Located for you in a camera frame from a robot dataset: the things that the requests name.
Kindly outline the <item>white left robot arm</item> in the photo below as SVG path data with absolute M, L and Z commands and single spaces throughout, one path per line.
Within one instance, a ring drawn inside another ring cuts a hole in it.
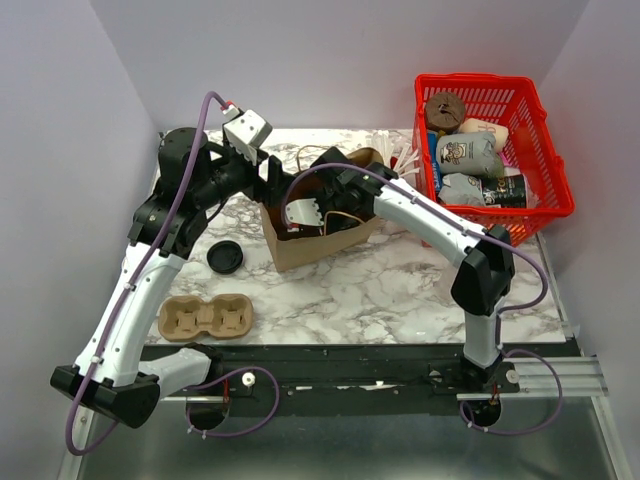
M 197 129 L 170 131 L 158 149 L 151 196 L 136 210 L 120 277 L 91 340 L 50 384 L 72 401 L 117 424 L 142 426 L 159 400 L 192 387 L 214 393 L 220 354 L 190 343 L 158 360 L 141 359 L 147 333 L 174 278 L 208 226 L 207 211 L 235 194 L 275 204 L 293 179 L 262 148 L 269 124 L 227 122 L 215 143 Z

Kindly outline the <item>brown paper bag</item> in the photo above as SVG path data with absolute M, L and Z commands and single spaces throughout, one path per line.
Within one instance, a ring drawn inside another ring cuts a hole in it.
M 331 147 L 308 169 L 294 174 L 296 178 L 280 205 L 263 205 L 259 202 L 262 231 L 277 271 L 285 272 L 317 262 L 369 239 L 378 223 L 376 215 L 371 221 L 348 230 L 303 227 L 299 231 L 288 231 L 284 210 L 286 204 L 294 200 L 315 198 L 321 211 L 323 183 L 320 174 L 371 176 L 373 173 L 388 176 L 376 150 L 361 148 L 345 155 L 338 148 Z M 375 180 L 375 195 L 381 187 L 382 184 Z

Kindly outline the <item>black coffee cup lid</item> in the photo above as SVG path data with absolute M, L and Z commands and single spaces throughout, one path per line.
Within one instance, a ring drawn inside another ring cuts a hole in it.
M 212 271 L 230 275 L 242 266 L 244 252 L 237 242 L 222 240 L 209 248 L 206 260 Z

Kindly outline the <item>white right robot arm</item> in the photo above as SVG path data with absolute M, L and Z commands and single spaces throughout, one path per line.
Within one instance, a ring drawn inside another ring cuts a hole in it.
M 309 171 L 318 176 L 323 212 L 374 215 L 396 223 L 436 249 L 457 269 L 451 297 L 464 311 L 465 344 L 460 379 L 480 392 L 496 380 L 502 358 L 497 310 L 515 275 L 510 235 L 501 226 L 486 229 L 420 194 L 379 162 L 358 167 L 337 148 L 324 152 Z

